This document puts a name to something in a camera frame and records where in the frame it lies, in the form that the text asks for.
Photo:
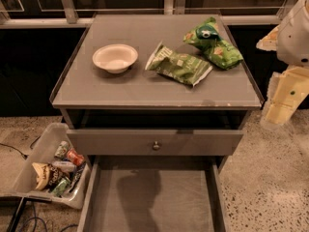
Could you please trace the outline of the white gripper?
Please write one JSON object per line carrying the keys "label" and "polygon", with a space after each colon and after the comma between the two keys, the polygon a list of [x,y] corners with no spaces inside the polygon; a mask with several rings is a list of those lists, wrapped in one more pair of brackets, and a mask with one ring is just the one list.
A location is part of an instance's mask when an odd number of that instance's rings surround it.
{"label": "white gripper", "polygon": [[284,125],[309,95],[309,68],[305,68],[309,66],[309,14],[306,5],[295,5],[280,26],[260,39],[256,47],[265,51],[277,50],[279,60],[294,65],[282,73],[276,72],[268,86],[265,119],[273,125]]}

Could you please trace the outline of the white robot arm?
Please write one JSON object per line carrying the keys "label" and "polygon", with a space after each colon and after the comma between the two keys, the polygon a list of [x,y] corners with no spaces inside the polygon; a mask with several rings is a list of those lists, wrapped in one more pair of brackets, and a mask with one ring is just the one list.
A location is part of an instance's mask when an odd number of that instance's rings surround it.
{"label": "white robot arm", "polygon": [[277,58],[288,65],[269,80],[261,121],[269,128],[283,126],[309,95],[309,0],[298,0],[256,47],[275,51]]}

